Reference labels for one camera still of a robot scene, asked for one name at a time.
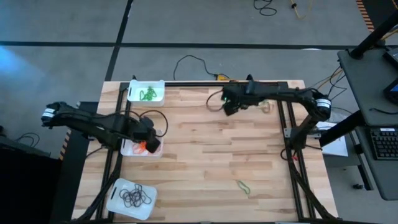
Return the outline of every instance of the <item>green rope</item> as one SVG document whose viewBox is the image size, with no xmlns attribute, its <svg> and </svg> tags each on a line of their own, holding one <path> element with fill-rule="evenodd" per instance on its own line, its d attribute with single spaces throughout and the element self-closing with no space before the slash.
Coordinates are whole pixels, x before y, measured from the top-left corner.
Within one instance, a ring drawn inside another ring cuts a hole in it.
<svg viewBox="0 0 398 224">
<path fill-rule="evenodd" d="M 139 92 L 139 100 L 141 100 L 141 101 L 144 101 L 144 100 L 152 101 L 152 99 L 156 96 L 157 96 L 156 92 L 152 87 L 148 87 L 147 93 L 144 93 L 144 90 L 141 90 Z"/>
<path fill-rule="evenodd" d="M 238 187 L 242 189 L 246 195 L 250 194 L 250 187 L 244 184 L 242 180 L 237 180 L 236 183 L 238 184 Z"/>
</svg>

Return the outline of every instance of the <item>wooden table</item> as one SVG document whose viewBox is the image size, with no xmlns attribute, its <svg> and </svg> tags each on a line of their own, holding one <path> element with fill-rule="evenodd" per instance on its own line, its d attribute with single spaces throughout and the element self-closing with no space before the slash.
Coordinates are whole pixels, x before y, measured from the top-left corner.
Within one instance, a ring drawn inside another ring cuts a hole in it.
<svg viewBox="0 0 398 224">
<path fill-rule="evenodd" d="M 119 84 L 104 83 L 98 113 L 115 111 Z M 288 84 L 291 88 L 304 88 L 302 80 L 289 80 Z M 157 108 L 169 120 L 162 158 L 123 157 L 121 177 L 156 187 L 158 197 L 148 222 L 297 221 L 288 165 L 280 158 L 284 140 L 276 101 L 270 101 L 268 112 L 250 107 L 227 117 L 223 111 L 210 112 L 205 106 L 208 96 L 220 89 L 167 87 L 165 105 Z M 218 99 L 214 97 L 210 105 L 221 105 Z M 138 113 L 148 110 L 132 109 Z M 307 112 L 298 104 L 294 104 L 294 112 L 300 124 Z M 161 116 L 149 117 L 155 128 L 164 130 Z M 307 144 L 319 147 L 316 140 L 309 139 Z M 92 142 L 88 151 L 99 146 Z M 337 216 L 322 152 L 306 148 L 303 154 L 311 189 Z M 73 218 L 79 217 L 100 191 L 105 159 L 106 150 L 87 158 Z M 237 180 L 251 188 L 250 195 L 238 187 Z M 308 216 L 302 191 L 300 196 Z M 137 222 L 115 214 L 114 222 L 129 221 Z"/>
</svg>

